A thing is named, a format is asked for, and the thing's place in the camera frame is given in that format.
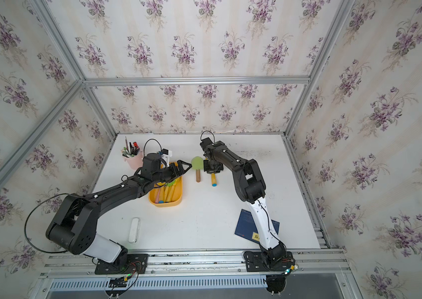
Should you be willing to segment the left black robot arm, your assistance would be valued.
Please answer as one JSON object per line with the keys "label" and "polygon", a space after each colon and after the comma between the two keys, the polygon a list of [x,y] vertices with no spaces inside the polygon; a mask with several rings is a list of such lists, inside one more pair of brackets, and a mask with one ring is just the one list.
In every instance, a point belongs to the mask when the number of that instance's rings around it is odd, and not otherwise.
{"label": "left black robot arm", "polygon": [[123,268],[128,251],[97,233],[99,218],[128,201],[142,198],[160,183],[171,183],[191,168],[190,163],[182,160],[166,165],[160,154],[147,154],[135,174],[121,183],[97,193],[67,195],[45,236],[74,255],[84,254]]}

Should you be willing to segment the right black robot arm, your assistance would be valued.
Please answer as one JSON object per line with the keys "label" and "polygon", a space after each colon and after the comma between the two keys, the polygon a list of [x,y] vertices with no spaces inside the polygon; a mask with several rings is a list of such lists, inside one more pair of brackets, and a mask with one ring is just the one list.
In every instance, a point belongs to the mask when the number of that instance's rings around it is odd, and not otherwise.
{"label": "right black robot arm", "polygon": [[242,158],[228,149],[225,143],[213,142],[210,138],[201,140],[200,146],[210,165],[220,163],[231,171],[238,198],[251,208],[263,263],[268,268],[274,267],[286,256],[287,248],[278,238],[269,215],[265,200],[266,184],[257,161]]}

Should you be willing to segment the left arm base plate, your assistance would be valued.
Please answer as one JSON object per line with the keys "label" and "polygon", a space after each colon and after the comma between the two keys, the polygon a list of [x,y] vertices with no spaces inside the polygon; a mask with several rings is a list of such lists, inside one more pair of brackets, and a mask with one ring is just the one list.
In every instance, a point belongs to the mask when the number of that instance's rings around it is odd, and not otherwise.
{"label": "left arm base plate", "polygon": [[125,275],[133,272],[143,274],[146,271],[148,260],[148,254],[127,254],[126,257],[122,255],[113,263],[98,260],[95,275]]}

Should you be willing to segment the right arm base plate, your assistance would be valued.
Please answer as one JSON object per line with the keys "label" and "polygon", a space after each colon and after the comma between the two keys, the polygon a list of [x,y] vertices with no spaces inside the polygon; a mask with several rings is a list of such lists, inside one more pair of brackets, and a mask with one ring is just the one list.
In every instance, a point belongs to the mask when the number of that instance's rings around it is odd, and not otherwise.
{"label": "right arm base plate", "polygon": [[283,257],[272,260],[264,252],[245,251],[243,259],[247,272],[279,272],[285,275],[297,270],[293,254],[286,251]]}

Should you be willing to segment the green round spatula wooden handle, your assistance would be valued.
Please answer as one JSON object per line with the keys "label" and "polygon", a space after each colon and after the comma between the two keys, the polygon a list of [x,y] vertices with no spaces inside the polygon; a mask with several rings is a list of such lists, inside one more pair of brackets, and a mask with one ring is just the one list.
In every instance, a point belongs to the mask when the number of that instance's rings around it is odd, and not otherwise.
{"label": "green round spatula wooden handle", "polygon": [[204,168],[204,160],[200,156],[192,158],[192,169],[196,173],[196,182],[201,182],[201,171]]}

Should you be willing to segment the yellow storage box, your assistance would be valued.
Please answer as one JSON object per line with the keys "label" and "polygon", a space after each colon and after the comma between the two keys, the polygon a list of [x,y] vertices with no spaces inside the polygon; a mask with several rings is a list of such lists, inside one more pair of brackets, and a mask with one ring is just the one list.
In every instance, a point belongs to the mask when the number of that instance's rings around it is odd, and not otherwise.
{"label": "yellow storage box", "polygon": [[170,208],[181,203],[183,197],[183,180],[177,178],[172,183],[159,183],[157,189],[148,194],[149,202],[157,208]]}

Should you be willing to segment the yellow shovel blue tip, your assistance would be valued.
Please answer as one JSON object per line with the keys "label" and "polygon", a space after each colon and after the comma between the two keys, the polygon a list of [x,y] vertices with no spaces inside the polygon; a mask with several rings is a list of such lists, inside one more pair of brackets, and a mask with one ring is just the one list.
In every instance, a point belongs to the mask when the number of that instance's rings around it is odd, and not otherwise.
{"label": "yellow shovel blue tip", "polygon": [[217,178],[216,178],[216,174],[212,173],[211,174],[211,181],[212,181],[212,186],[216,187],[217,186]]}

